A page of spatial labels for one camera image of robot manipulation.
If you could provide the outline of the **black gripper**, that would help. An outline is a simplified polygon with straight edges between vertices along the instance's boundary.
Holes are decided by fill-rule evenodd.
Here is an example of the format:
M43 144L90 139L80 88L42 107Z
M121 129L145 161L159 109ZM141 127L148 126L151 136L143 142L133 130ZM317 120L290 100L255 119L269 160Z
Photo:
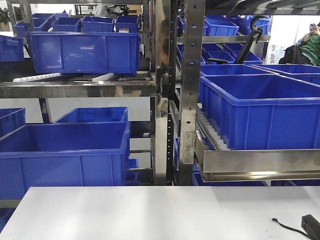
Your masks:
M320 222L311 214L302 216L301 227L311 240L320 240Z

